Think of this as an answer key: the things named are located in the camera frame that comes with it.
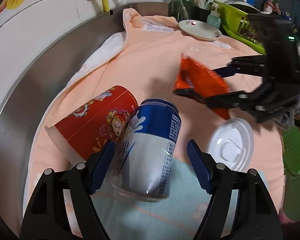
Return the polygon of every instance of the orange snack bag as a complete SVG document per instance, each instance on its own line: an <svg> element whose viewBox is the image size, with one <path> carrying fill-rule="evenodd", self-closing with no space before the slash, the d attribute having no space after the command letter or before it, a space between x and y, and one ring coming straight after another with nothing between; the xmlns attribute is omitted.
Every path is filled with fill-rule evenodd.
<svg viewBox="0 0 300 240"><path fill-rule="evenodd" d="M182 57L181 68L173 92L205 104L205 98L226 94L229 92L229 87L223 78L213 70L189 57ZM225 120L230 118L228 109L214 108L212 111Z"/></svg>

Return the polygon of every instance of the blue can top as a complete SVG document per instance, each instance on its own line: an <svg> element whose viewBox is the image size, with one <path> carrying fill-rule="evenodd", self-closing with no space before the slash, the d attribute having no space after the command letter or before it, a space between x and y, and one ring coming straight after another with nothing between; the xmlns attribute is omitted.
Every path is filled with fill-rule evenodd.
<svg viewBox="0 0 300 240"><path fill-rule="evenodd" d="M165 106L169 106L174 112L179 114L177 107L173 103L160 98L148 98L142 101L140 106L142 105L165 105Z"/></svg>

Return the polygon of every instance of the cup lid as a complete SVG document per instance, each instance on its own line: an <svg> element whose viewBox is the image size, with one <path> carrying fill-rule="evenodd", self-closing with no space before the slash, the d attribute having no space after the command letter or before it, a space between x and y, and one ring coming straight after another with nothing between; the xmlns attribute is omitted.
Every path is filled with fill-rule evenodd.
<svg viewBox="0 0 300 240"><path fill-rule="evenodd" d="M253 141L252 127L246 120L229 119L213 132L207 152L216 163L246 172L253 154Z"/></svg>

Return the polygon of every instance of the pink cloth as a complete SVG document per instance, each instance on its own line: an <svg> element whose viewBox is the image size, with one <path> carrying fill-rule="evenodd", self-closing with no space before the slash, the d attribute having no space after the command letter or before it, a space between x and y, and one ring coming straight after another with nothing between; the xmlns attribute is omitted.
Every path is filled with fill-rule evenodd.
<svg viewBox="0 0 300 240"><path fill-rule="evenodd" d="M254 50L230 37L223 36L218 42L199 41L178 29L172 17L141 17L134 9L123 12L127 37L121 51L107 62L95 66L84 77L65 88L47 110L37 130L26 184L25 204L46 168L55 171L67 169L68 161L53 144L44 127L50 127L91 98L115 85L127 88L140 104L146 98L163 98L173 102L180 112L182 125L174 157L189 163L186 155L188 140L195 139L202 151L212 132L224 120L192 99L172 93L181 54L185 53L210 69L225 66L232 57L255 55ZM237 74L226 78L235 90L251 91L256 88L259 77ZM247 112L235 109L232 117L247 120L254 132L254 153L249 168L263 171L269 192L279 210L284 186L282 145L280 135L272 122L257 124Z"/></svg>

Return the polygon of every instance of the dish rack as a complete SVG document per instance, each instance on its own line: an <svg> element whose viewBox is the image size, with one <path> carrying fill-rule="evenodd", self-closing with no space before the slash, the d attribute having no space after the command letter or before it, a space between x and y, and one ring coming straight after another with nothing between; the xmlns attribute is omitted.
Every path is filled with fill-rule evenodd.
<svg viewBox="0 0 300 240"><path fill-rule="evenodd" d="M247 44L256 52L265 55L266 51L247 19L248 14L231 5L215 2L218 4L221 26L225 32L230 37Z"/></svg>

